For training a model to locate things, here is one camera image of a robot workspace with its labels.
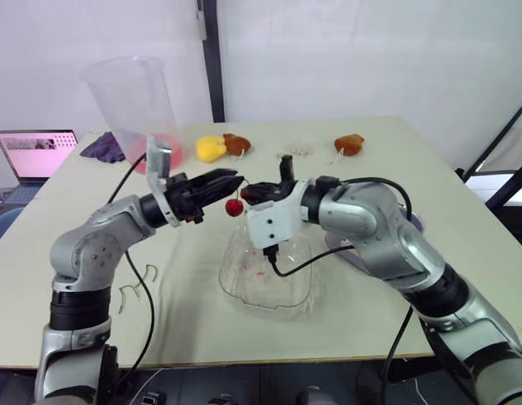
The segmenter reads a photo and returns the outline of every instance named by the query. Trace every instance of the clear plastic bowl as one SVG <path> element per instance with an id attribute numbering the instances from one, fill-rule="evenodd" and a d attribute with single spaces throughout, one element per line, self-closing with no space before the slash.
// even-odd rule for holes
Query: clear plastic bowl
<path id="1" fill-rule="evenodd" d="M 309 241 L 298 235 L 279 245 L 277 267 L 285 273 L 310 258 Z M 245 225 L 230 238 L 219 270 L 219 284 L 241 310 L 283 320 L 309 313 L 318 295 L 313 265 L 292 276 L 278 277 L 262 250 L 251 244 Z"/>

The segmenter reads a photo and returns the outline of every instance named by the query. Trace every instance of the yellow toy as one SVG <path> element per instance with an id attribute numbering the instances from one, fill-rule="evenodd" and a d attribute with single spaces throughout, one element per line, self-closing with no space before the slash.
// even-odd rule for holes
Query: yellow toy
<path id="1" fill-rule="evenodd" d="M 225 141 L 221 137 L 207 136 L 195 142 L 196 156 L 203 162 L 213 162 L 227 152 Z"/>

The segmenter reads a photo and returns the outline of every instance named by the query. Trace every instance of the gray chair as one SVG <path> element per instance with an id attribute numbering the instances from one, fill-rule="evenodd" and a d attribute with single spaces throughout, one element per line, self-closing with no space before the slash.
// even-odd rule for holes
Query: gray chair
<path id="1" fill-rule="evenodd" d="M 0 238 L 2 238 L 2 236 L 6 233 L 14 220 L 19 216 L 21 211 L 23 211 L 22 208 L 14 208 L 0 215 Z"/>

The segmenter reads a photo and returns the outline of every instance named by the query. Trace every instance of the laptop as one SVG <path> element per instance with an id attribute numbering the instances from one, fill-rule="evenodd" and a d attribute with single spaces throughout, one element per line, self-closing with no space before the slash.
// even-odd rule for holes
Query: laptop
<path id="1" fill-rule="evenodd" d="M 76 146 L 71 129 L 0 131 L 0 148 L 19 181 L 1 208 L 28 204 Z"/>

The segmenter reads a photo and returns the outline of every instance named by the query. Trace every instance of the laptop keyboard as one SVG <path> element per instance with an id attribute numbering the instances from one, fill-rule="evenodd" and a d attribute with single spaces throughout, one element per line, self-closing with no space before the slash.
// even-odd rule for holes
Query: laptop keyboard
<path id="1" fill-rule="evenodd" d="M 19 186 L 6 198 L 8 204 L 28 204 L 35 197 L 41 186 Z"/>

